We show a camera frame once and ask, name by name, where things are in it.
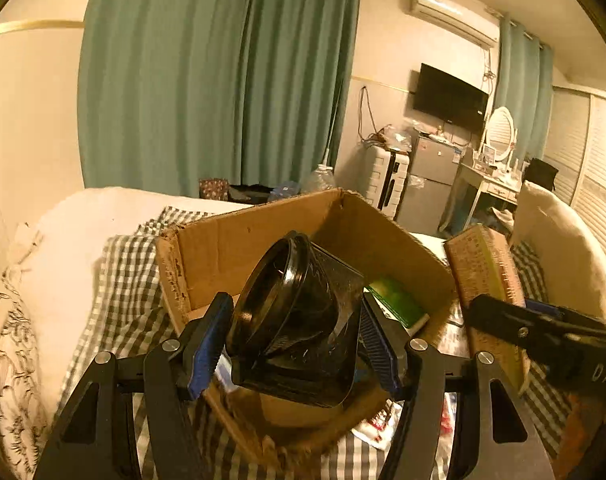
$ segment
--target checkered blanket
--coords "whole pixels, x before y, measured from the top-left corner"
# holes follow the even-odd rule
[[[523,294],[530,300],[548,302],[543,270],[530,245],[522,242],[512,248],[512,259],[519,273]],[[568,415],[572,410],[566,396],[545,380],[546,370],[534,361],[530,365],[530,384],[523,400],[532,416],[543,446],[551,458],[556,458]]]
[[[205,213],[167,207],[158,219],[140,225],[133,235],[119,235],[107,241],[100,264],[98,291],[87,326],[65,377],[58,406],[59,413],[99,351],[111,351],[119,358],[134,356],[145,353],[164,339],[174,336],[169,316],[162,303],[155,237],[172,224],[196,221],[204,216]],[[515,261],[519,254],[522,258],[533,257],[531,254],[528,256],[528,253],[518,253]],[[533,272],[537,271],[530,269],[525,271],[523,276],[520,275],[522,282],[526,282],[524,290],[528,297],[544,301],[540,267],[538,276]],[[459,339],[462,339],[460,344],[465,344],[464,335],[457,336],[457,345]],[[544,381],[543,370],[536,365],[533,366],[531,378],[532,384],[526,393],[526,402],[546,449],[555,456],[567,417],[567,401],[558,392],[550,389]],[[142,478],[154,479],[157,475],[149,445],[145,402],[141,394],[134,396],[133,407],[136,448]],[[213,468],[215,479],[279,480],[293,477],[247,463],[203,400],[197,403],[196,418],[199,422],[197,441],[203,457]],[[323,457],[315,478],[375,480],[384,462],[384,451],[369,446],[349,433]]]

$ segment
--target white pillow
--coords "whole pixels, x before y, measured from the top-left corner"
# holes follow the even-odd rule
[[[132,234],[163,207],[226,213],[247,206],[109,187],[69,196],[36,226],[41,240],[20,264],[18,289],[38,340],[42,400],[51,421],[94,297],[94,265],[108,238]]]
[[[579,215],[554,193],[524,182],[510,244],[539,256],[551,304],[606,319],[606,256]]]

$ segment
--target flat screen tv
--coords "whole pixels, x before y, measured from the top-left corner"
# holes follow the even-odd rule
[[[487,105],[488,94],[482,90],[433,66],[421,65],[415,110],[480,134]]]

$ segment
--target floral pillowcase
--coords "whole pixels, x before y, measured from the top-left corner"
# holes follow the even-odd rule
[[[32,324],[0,274],[0,455],[20,480],[34,475],[47,436]]]

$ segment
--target cardboard box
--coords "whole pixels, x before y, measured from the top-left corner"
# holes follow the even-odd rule
[[[157,261],[176,332],[217,292],[240,294],[265,252],[292,230],[309,235],[356,268],[366,282],[383,276],[398,280],[430,315],[420,336],[437,340],[458,300],[449,269],[359,195],[340,189],[204,218],[164,232],[157,241]],[[378,384],[366,384],[363,391],[350,394],[330,422],[300,431],[288,428],[279,436],[257,415],[266,399],[256,392],[225,396],[213,381],[204,395],[247,460],[297,471],[309,467],[363,418],[374,416],[385,400]]]

